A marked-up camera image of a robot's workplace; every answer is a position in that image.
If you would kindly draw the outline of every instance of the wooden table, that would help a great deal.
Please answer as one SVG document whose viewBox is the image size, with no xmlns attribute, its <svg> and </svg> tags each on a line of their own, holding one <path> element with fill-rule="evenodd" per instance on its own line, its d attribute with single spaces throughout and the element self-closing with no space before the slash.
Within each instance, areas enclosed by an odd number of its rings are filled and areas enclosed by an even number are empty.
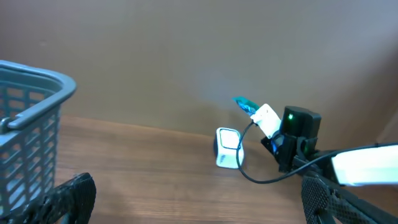
<svg viewBox="0 0 398 224">
<path fill-rule="evenodd" d="M 250 175 L 280 175 L 262 145 L 244 148 Z M 215 165 L 209 136 L 64 116 L 56 185 L 80 172 L 97 187 L 90 223 L 305 223 L 300 177 L 254 184 Z M 371 202 L 398 212 L 398 192 L 378 192 Z"/>
</svg>

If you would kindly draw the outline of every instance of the brown wall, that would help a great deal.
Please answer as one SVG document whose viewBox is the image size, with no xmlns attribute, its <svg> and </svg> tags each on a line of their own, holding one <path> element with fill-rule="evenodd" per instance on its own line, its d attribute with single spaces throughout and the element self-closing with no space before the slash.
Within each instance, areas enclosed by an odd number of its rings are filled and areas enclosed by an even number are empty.
<svg viewBox="0 0 398 224">
<path fill-rule="evenodd" d="M 0 1 L 0 57 L 72 76 L 64 113 L 213 134 L 244 95 L 323 115 L 319 147 L 373 141 L 397 108 L 397 1 Z M 251 139 L 260 132 L 251 131 Z"/>
</svg>

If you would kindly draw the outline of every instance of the black cable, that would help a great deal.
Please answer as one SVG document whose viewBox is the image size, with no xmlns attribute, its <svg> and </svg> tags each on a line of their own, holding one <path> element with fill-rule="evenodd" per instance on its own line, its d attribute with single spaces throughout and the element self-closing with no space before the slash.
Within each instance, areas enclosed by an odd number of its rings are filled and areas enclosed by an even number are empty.
<svg viewBox="0 0 398 224">
<path fill-rule="evenodd" d="M 244 137 L 244 135 L 247 133 L 247 131 L 249 130 L 249 128 L 250 128 L 253 124 L 254 124 L 254 122 L 252 121 L 252 122 L 244 129 L 244 131 L 243 131 L 243 133 L 242 133 L 242 135 L 241 135 L 241 137 L 240 137 L 240 139 L 239 139 L 238 149 L 236 150 L 236 162 L 238 163 L 238 169 L 239 169 L 239 171 L 241 171 L 242 175 L 243 175 L 245 178 L 247 178 L 247 180 L 250 180 L 251 182 L 254 182 L 254 183 L 256 183 L 256 184 L 271 184 L 271 183 L 278 182 L 278 181 L 280 181 L 280 180 L 283 180 L 283 179 L 286 179 L 286 178 L 288 178 L 288 177 L 293 176 L 294 174 L 296 174 L 296 173 L 298 173 L 298 172 L 300 172 L 300 171 L 302 171 L 302 170 L 304 170 L 304 169 L 310 167 L 311 165 L 313 165 L 313 164 L 315 164 L 315 163 L 317 163 L 317 162 L 319 162 L 319 161 L 321 161 L 321 160 L 323 160 L 323 159 L 327 159 L 327 158 L 329 158 L 329 157 L 335 156 L 335 155 L 337 155 L 337 154 L 339 154 L 339 153 L 342 153 L 342 152 L 349 152 L 349 151 L 355 151 L 355 150 L 360 150 L 360 149 L 368 149 L 368 148 L 370 148 L 370 147 L 393 146 L 393 145 L 397 145 L 397 144 L 398 144 L 398 142 L 384 143 L 384 144 L 376 143 L 376 144 L 373 144 L 373 145 L 370 145 L 370 146 L 361 146 L 361 147 L 355 147 L 355 148 L 351 148 L 351 149 L 336 150 L 336 151 L 333 151 L 333 152 L 331 152 L 331 153 L 328 153 L 328 154 L 325 154 L 325 155 L 323 155 L 323 156 L 320 156 L 320 157 L 318 157 L 318 158 L 316 158 L 316 159 L 314 159 L 314 160 L 308 162 L 307 164 L 305 164 L 305 165 L 303 165 L 303 166 L 301 166 L 301 167 L 299 167 L 299 168 L 297 168 L 297 169 L 295 169 L 295 170 L 293 170 L 293 171 L 291 171 L 291 172 L 289 172 L 289 173 L 287 173 L 287 174 L 284 174 L 284 175 L 282 175 L 282 176 L 280 176 L 280 177 L 278 177 L 278 178 L 271 179 L 271 180 L 255 180 L 255 179 L 251 178 L 250 176 L 248 176 L 248 175 L 245 173 L 245 171 L 242 169 L 242 166 L 241 166 L 240 163 L 239 163 L 239 154 L 238 154 L 239 149 L 240 149 L 240 146 L 241 146 L 241 143 L 242 143 L 242 141 L 243 141 L 243 137 Z"/>
</svg>

